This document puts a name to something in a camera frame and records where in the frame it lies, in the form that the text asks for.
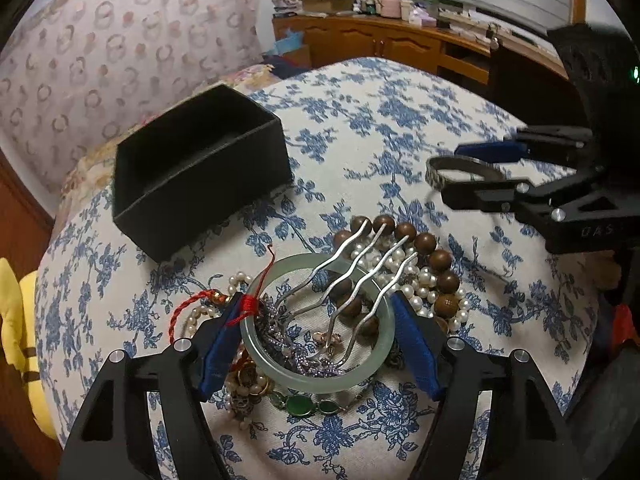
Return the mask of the pale green jade bangle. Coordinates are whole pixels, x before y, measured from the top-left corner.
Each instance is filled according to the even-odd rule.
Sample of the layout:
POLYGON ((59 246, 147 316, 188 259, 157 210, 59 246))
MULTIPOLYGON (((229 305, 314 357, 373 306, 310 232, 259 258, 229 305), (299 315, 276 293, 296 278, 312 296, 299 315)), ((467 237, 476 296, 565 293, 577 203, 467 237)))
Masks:
MULTIPOLYGON (((280 259, 273 263, 269 271, 264 271, 264 286, 267 287, 272 282, 280 280, 282 276, 295 273, 301 270, 308 270, 320 266, 323 263, 329 263, 328 255, 319 254, 299 254, 292 255, 280 259)), ((328 264, 328 269, 338 272, 347 272, 349 265, 346 261, 333 261, 328 264)), ((258 336, 254 318, 244 318, 240 323, 240 330, 245 349, 254 362, 261 368, 268 377, 272 378, 278 384, 286 388, 315 394, 329 394, 347 390, 355 387, 360 382, 373 376, 384 364, 390 349, 392 348, 395 338, 395 315, 394 309, 390 304, 390 298, 386 295, 388 287, 380 289, 378 284, 372 283, 367 278, 362 287, 366 294, 375 299, 375 309, 372 307, 372 313, 378 318, 378 338, 365 359, 358 361, 357 365, 349 367, 344 374, 334 374, 332 376, 314 376, 311 372, 316 372, 320 365, 333 366, 331 370, 337 371, 342 369, 348 361, 350 354, 354 350, 357 343, 355 332, 349 339, 347 349, 341 353, 341 361, 331 361, 329 353, 320 352, 318 356, 304 356, 309 365, 312 365, 311 372, 302 374, 295 370, 289 370, 281 365, 277 360, 273 359, 266 347, 262 344, 262 339, 258 336)))

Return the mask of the silver wavy hair comb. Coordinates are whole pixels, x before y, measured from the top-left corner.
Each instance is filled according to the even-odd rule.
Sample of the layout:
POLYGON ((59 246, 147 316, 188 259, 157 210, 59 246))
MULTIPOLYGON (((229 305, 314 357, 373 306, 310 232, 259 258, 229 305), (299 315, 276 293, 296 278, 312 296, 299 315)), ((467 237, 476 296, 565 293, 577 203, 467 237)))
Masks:
MULTIPOLYGON (((405 258, 396 261, 393 255, 396 252, 403 252, 402 249, 405 244, 412 243, 416 240, 418 232, 413 224, 408 222, 402 222, 396 224, 389 216, 378 216, 373 221, 366 217, 360 216, 352 219, 352 226, 355 229, 350 231, 349 237, 342 237, 341 244, 335 248, 334 254, 330 257, 329 263, 341 259, 345 252, 349 249, 354 253, 350 257, 350 265, 347 272, 337 276, 333 282, 331 282, 328 288, 323 292, 322 296, 316 300, 313 304, 307 307, 300 308, 295 311, 284 311, 284 325, 290 325, 296 318, 299 318, 303 314, 316 310, 323 306, 326 300, 331 299, 336 305, 335 310, 329 319, 328 328, 324 332, 319 333, 317 342, 319 343, 319 352, 329 353, 332 356, 332 348, 336 344, 342 344, 341 338, 334 339, 334 325, 336 320, 355 303, 355 300, 359 297, 360 289, 362 289, 363 282, 370 278, 373 281, 378 276, 378 271, 386 266, 386 261, 390 260, 393 264, 393 270, 395 274, 390 277, 390 280, 385 284, 383 288, 388 287, 386 294, 397 284, 402 278, 402 274, 407 266, 412 266, 413 261, 418 258, 418 254, 404 254, 405 258), (389 237, 393 235, 395 237, 395 243, 387 249, 387 252, 375 261, 374 266, 369 266, 365 274, 361 275, 361 278, 354 282, 352 280, 352 274, 359 269, 359 263, 361 260, 367 258, 367 254, 372 252, 378 241, 383 237, 389 237)), ((305 288, 310 284, 314 277, 323 269, 328 267, 329 263, 320 264, 312 269, 310 274, 298 285, 287 292, 282 298, 278 299, 274 304, 274 308, 280 307, 285 303, 285 300, 305 288)), ((371 318, 375 315, 372 313, 372 307, 368 314, 366 314, 354 328, 356 336, 358 336, 364 326, 366 326, 371 318)))

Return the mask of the black jewelry box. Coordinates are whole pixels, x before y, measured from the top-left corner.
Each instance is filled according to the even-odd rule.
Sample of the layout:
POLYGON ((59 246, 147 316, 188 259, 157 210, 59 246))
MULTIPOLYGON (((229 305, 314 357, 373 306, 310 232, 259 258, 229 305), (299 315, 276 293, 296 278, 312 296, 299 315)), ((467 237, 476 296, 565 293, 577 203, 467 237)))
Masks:
POLYGON ((292 179, 281 119, 220 84, 118 144, 113 221, 162 262, 292 179))

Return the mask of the dark metal bangle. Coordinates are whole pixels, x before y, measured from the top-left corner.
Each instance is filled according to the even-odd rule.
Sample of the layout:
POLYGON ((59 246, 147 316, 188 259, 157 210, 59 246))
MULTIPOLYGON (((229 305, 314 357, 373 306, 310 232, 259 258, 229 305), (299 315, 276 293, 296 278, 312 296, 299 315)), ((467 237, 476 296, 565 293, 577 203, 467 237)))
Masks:
POLYGON ((444 171, 457 171, 462 174, 470 174, 487 182, 500 182, 506 180, 506 175, 494 165, 482 160, 459 155, 434 156, 425 163, 425 182, 431 185, 435 191, 442 191, 454 180, 444 175, 444 171))

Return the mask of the wooden sideboard cabinet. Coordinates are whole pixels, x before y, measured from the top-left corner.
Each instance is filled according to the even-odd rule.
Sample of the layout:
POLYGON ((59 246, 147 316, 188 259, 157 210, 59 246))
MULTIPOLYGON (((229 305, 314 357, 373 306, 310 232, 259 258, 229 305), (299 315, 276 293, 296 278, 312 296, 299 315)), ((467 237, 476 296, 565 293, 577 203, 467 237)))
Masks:
POLYGON ((294 15, 272 20, 277 40, 287 32, 301 32, 314 68, 348 60, 377 56, 424 72, 450 70, 457 75, 487 84, 493 50, 503 47, 518 60, 532 62, 566 78, 560 59, 541 47, 510 34, 489 40, 483 29, 455 30, 419 28, 406 22, 373 16, 326 18, 294 15))

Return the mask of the yellow Pikachu plush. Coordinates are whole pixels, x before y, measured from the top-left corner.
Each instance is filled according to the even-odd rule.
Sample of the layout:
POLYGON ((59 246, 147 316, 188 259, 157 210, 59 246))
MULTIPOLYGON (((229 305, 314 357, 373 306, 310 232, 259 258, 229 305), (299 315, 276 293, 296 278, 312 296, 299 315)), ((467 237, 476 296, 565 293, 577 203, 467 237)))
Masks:
POLYGON ((40 378, 35 330, 37 272, 18 280, 9 261, 0 262, 1 348, 6 362, 17 370, 32 418, 50 439, 58 440, 40 378))

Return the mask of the blue floral bed cover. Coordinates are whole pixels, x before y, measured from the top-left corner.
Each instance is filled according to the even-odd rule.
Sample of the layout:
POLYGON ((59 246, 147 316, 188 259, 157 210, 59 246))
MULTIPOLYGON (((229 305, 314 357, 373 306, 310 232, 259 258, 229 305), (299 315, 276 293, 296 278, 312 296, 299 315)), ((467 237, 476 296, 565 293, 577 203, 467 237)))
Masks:
MULTIPOLYGON (((549 256, 510 214, 452 212, 424 180, 425 161, 459 143, 502 139, 521 122, 476 94, 429 74, 360 58, 278 82, 251 96, 281 118, 292 185, 238 212, 164 263, 112 221, 112 180, 66 224, 38 269, 37 352, 58 440, 64 445, 107 355, 162 350, 171 312, 236 271, 254 275, 279 257, 329 252, 357 214, 390 214, 430 231, 454 257, 478 351, 525 348, 561 412, 585 366, 597 294, 582 257, 549 256)), ((390 356, 346 413, 288 417, 268 399, 243 406, 224 392, 204 404, 235 479, 405 479, 435 411, 390 356)))

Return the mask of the pink thermos jug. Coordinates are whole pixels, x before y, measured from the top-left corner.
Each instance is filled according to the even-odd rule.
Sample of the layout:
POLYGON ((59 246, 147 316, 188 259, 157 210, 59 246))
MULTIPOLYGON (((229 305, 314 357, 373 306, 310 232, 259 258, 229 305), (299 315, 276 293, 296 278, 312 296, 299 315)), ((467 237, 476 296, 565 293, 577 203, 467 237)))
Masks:
POLYGON ((382 18, 401 18, 401 0, 375 0, 376 12, 382 18))

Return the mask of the floral beige quilt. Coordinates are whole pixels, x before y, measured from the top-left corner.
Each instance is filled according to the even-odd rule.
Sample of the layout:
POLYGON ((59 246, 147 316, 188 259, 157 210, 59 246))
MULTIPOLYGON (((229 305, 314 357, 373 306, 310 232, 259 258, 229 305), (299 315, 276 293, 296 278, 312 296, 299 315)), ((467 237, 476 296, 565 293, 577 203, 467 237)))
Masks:
POLYGON ((274 64, 265 62, 248 66, 238 72, 221 76, 216 80, 202 82, 189 90, 186 97, 172 107, 166 107, 161 112, 144 116, 140 122, 134 124, 124 133, 119 133, 114 139, 108 140, 92 150, 88 155, 81 157, 76 167, 67 175, 64 181, 52 236, 58 236, 65 229, 66 224, 87 205, 88 201, 96 193, 99 193, 102 188, 106 188, 110 184, 114 174, 118 144, 126 140, 128 136, 131 136, 149 122, 154 122, 157 117, 162 117, 179 104, 186 104, 194 96, 199 96, 201 93, 222 84, 248 96, 250 93, 265 89, 280 81, 281 78, 276 75, 274 64))

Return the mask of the blue tissue bag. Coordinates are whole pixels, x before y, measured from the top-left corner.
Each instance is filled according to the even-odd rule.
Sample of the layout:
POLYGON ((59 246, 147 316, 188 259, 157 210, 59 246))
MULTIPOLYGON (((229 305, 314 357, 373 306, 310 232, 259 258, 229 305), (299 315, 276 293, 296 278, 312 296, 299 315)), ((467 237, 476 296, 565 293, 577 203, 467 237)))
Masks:
POLYGON ((310 49, 304 43, 303 32, 285 31, 285 36, 277 40, 273 47, 264 53, 264 56, 277 56, 300 67, 311 66, 310 49))

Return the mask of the pink patterned headboard cover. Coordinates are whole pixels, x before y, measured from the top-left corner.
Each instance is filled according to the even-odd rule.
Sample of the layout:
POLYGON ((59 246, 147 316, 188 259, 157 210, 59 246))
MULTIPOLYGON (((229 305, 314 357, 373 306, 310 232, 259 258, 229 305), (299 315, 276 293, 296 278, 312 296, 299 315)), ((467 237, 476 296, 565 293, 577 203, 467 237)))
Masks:
POLYGON ((258 62, 259 0, 54 0, 1 55, 1 127, 57 193, 78 160, 258 62))

